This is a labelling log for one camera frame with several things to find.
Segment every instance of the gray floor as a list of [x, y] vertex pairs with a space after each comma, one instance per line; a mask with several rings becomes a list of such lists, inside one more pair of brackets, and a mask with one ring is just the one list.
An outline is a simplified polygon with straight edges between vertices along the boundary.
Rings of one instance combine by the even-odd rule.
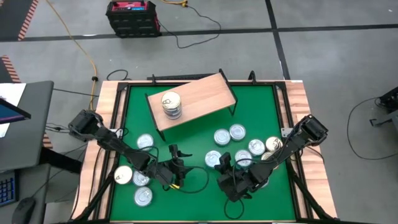
[[[72, 34], [112, 33], [104, 15], [108, 1], [51, 1]], [[190, 9], [154, 2], [159, 19], [170, 30], [217, 28]], [[270, 27], [263, 0], [190, 0], [190, 4], [219, 21], [224, 29]], [[279, 27], [398, 23], [398, 3], [392, 0], [273, 0], [272, 5]], [[66, 34], [45, 1], [40, 1], [27, 36]], [[208, 37], [180, 38], [185, 45]], [[349, 149], [345, 131], [348, 113], [355, 104], [398, 86], [397, 29], [294, 32], [281, 33], [280, 37], [291, 78], [304, 80], [312, 113], [330, 130], [322, 153], [338, 216], [357, 222], [396, 223], [398, 157], [382, 161], [358, 159]], [[223, 34], [185, 50], [175, 46], [174, 37], [79, 43], [97, 64], [100, 80], [120, 68], [128, 70], [133, 79], [152, 74], [210, 73], [219, 68], [231, 79], [247, 78], [251, 70], [261, 79], [283, 79], [270, 33]], [[91, 65], [72, 41], [0, 43], [0, 54], [10, 57], [23, 82], [53, 80], [56, 88], [86, 93], [91, 90]], [[77, 112], [87, 108], [88, 102], [87, 96], [54, 92], [49, 122], [67, 124]], [[397, 132], [391, 125], [370, 127], [368, 119], [383, 113], [372, 101], [353, 113], [350, 137], [362, 156], [381, 157], [398, 151]], [[49, 135], [58, 152], [81, 145], [64, 134]], [[45, 223], [68, 218], [72, 203], [67, 200], [73, 199], [77, 180], [76, 175], [63, 172], [51, 181]], [[62, 198], [66, 202], [50, 203], [67, 193], [70, 194]]]

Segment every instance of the silver can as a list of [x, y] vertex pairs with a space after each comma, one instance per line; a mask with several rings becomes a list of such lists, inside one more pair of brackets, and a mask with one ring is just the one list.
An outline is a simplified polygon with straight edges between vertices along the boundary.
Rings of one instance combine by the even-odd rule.
[[266, 146], [261, 140], [253, 139], [249, 142], [249, 151], [254, 156], [261, 156], [266, 151]]
[[132, 169], [129, 166], [119, 166], [114, 171], [113, 178], [118, 184], [129, 183], [132, 179]]
[[[236, 152], [235, 154], [235, 162], [240, 160], [240, 159], [252, 159], [250, 152], [248, 152], [247, 150], [239, 150], [238, 152]], [[239, 161], [238, 165], [241, 167], [247, 167], [248, 165], [251, 164], [250, 160], [243, 160], [243, 161]]]
[[168, 119], [177, 119], [182, 114], [181, 97], [178, 93], [169, 91], [162, 96], [163, 111]]
[[216, 150], [212, 150], [206, 153], [205, 162], [208, 167], [214, 168], [215, 165], [220, 164], [221, 153]]
[[283, 142], [277, 137], [269, 137], [266, 141], [266, 148], [270, 152], [275, 152], [278, 149], [281, 149], [283, 146]]
[[267, 160], [268, 158], [270, 158], [270, 156], [272, 156], [273, 155], [273, 152], [265, 152], [262, 156], [261, 156], [261, 160]]
[[246, 129], [241, 124], [234, 124], [230, 127], [229, 134], [233, 140], [240, 141], [245, 137]]
[[143, 187], [147, 185], [150, 181], [150, 178], [145, 176], [144, 174], [141, 174], [138, 171], [134, 171], [132, 174], [132, 182], [137, 185], [138, 187]]
[[214, 141], [217, 143], [217, 145], [225, 146], [229, 143], [230, 140], [231, 136], [229, 135], [229, 132], [225, 129], [219, 129], [214, 133]]
[[152, 198], [152, 191], [148, 187], [140, 187], [134, 194], [134, 202], [140, 207], [148, 206], [152, 201]]
[[137, 146], [139, 149], [148, 147], [146, 149], [143, 149], [143, 151], [151, 150], [152, 148], [150, 148], [149, 146], [154, 146], [154, 143], [154, 138], [150, 134], [141, 134], [137, 139]]
[[268, 183], [269, 183], [269, 179], [267, 179], [267, 182], [263, 186], [261, 186], [261, 188], [267, 187]]

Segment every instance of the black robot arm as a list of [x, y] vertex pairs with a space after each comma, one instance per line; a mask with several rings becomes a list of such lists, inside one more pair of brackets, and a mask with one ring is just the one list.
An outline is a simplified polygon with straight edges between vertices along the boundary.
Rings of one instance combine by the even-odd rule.
[[261, 188], [275, 167], [306, 146], [319, 145], [325, 140], [327, 132], [327, 128], [314, 116], [308, 115], [296, 124], [281, 149], [267, 160], [253, 161], [247, 169], [231, 166], [231, 155], [227, 152], [220, 157], [220, 165], [215, 166], [221, 173], [217, 184], [232, 202], [241, 198], [251, 198], [248, 192], [255, 192]]
[[185, 175], [191, 171], [184, 168], [183, 160], [179, 159], [191, 155], [180, 152], [177, 145], [169, 146], [172, 155], [170, 160], [159, 162], [152, 154], [142, 149], [133, 149], [122, 142], [116, 133], [104, 126], [101, 115], [94, 111], [82, 110], [68, 127], [72, 136], [84, 141], [97, 140], [97, 144], [104, 150], [120, 153], [127, 158], [133, 168], [151, 179], [157, 179], [164, 186], [170, 186], [174, 179], [175, 186], [182, 187]]

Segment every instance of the computer screen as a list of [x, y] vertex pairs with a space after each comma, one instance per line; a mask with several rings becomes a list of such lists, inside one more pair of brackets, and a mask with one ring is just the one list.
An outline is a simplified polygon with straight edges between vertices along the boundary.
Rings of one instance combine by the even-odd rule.
[[0, 98], [0, 124], [30, 119], [30, 114]]

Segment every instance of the green mat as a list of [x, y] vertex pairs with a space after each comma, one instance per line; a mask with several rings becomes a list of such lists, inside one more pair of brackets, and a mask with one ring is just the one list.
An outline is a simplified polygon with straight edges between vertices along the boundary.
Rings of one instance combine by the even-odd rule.
[[[110, 214], [111, 221], [220, 221], [228, 220], [224, 215], [226, 195], [216, 183], [220, 174], [207, 167], [205, 154], [217, 150], [221, 154], [230, 152], [232, 158], [236, 151], [247, 149], [250, 140], [265, 140], [270, 136], [280, 137], [274, 95], [271, 86], [233, 86], [238, 97], [238, 106], [234, 116], [228, 109], [223, 109], [202, 118], [187, 122], [164, 132], [166, 142], [161, 140], [150, 116], [144, 94], [152, 95], [172, 86], [133, 86], [126, 115], [126, 128], [129, 134], [124, 142], [137, 148], [138, 136], [149, 133], [154, 137], [159, 148], [159, 161], [170, 159], [169, 144], [178, 144], [178, 149], [192, 157], [184, 158], [186, 166], [202, 166], [210, 173], [207, 188], [198, 194], [184, 194], [170, 189], [165, 192], [162, 186], [151, 180], [149, 188], [153, 191], [152, 203], [147, 207], [139, 207], [134, 203], [134, 184], [118, 185], [114, 189], [113, 204]], [[232, 124], [242, 124], [246, 128], [246, 137], [239, 142], [231, 141], [225, 147], [215, 144], [213, 135], [217, 129], [229, 129]], [[125, 157], [121, 157], [120, 165], [128, 165]], [[203, 170], [192, 170], [185, 179], [184, 190], [202, 188], [206, 181]], [[253, 199], [243, 200], [244, 215], [240, 220], [295, 220], [292, 196], [285, 164], [275, 170], [269, 185], [253, 194]], [[236, 217], [241, 213], [239, 202], [230, 202], [227, 213]]]

